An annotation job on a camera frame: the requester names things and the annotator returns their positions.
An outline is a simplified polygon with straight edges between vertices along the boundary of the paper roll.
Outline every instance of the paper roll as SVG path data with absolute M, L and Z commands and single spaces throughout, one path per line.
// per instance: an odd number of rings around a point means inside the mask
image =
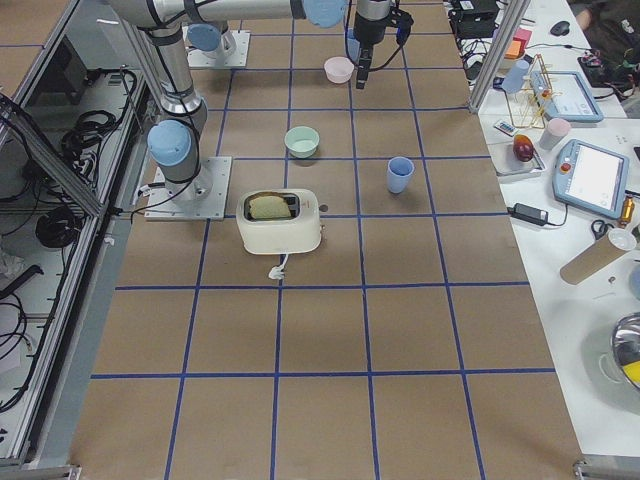
M 622 228 L 612 228 L 607 235 L 562 267 L 560 277 L 567 283 L 577 285 L 616 258 L 633 250 L 636 243 L 631 232 Z

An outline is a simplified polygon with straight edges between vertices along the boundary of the bread slice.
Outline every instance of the bread slice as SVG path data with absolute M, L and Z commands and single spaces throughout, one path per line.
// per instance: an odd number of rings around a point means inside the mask
M 291 218 L 291 210 L 283 196 L 277 192 L 261 192 L 248 199 L 249 214 L 254 220 Z

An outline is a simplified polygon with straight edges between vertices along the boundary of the pot handle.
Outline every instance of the pot handle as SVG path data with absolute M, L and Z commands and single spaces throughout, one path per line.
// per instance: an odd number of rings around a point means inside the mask
M 613 383 L 622 383 L 622 379 L 616 375 L 616 373 L 611 373 L 612 368 L 612 360 L 608 353 L 602 353 L 600 358 L 598 358 L 598 367 L 600 367 L 600 371 L 602 374 L 611 380 Z

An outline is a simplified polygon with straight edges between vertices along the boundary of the floor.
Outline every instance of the floor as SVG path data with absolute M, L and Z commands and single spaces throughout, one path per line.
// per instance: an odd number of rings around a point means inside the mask
M 571 479 L 580 456 L 441 3 L 364 91 L 332 85 L 340 29 L 245 21 L 246 70 L 194 72 L 222 222 L 138 217 L 71 461 L 83 478 Z M 374 63 L 394 49 L 376 48 Z M 320 133 L 287 157 L 291 126 Z M 407 190 L 386 162 L 411 158 Z M 234 218 L 312 190 L 320 247 L 255 256 Z

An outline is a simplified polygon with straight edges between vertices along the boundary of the white tabletop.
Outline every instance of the white tabletop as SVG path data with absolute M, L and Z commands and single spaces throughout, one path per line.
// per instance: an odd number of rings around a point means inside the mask
M 531 3 L 526 14 L 536 21 L 535 26 L 529 27 L 534 32 L 531 44 L 587 46 L 565 2 L 532 0 Z M 548 31 L 559 20 L 571 21 L 572 31 L 565 37 L 551 37 Z M 552 64 L 552 70 L 580 70 L 576 61 L 579 51 L 558 47 L 533 49 L 533 53 L 538 52 L 546 63 Z M 640 191 L 640 161 L 633 151 L 634 146 L 640 146 L 640 120 L 627 119 L 615 97 L 600 102 L 600 106 L 604 121 L 574 125 L 552 151 L 539 150 L 547 167 L 542 173 L 528 178 L 499 178 L 508 206 L 524 203 L 547 210 L 549 221 L 562 222 L 565 206 L 554 199 L 551 178 L 558 152 L 572 138 L 627 155 L 630 160 L 627 188 Z M 489 93 L 479 118 L 492 159 L 500 164 L 512 145 L 510 137 L 493 127 L 497 120 L 509 119 L 502 92 Z M 525 129 L 521 133 L 537 146 L 542 130 Z M 607 368 L 611 366 L 608 355 L 615 324 L 622 317 L 640 311 L 640 300 L 628 287 L 629 274 L 639 265 L 634 260 L 640 259 L 640 250 L 627 253 L 577 286 L 564 282 L 558 273 L 593 243 L 590 226 L 596 218 L 599 217 L 595 214 L 570 207 L 566 224 L 560 228 L 537 227 L 517 219 L 511 222 L 583 454 L 640 457 L 640 392 L 616 379 L 615 369 Z M 639 223 L 640 204 L 627 228 Z

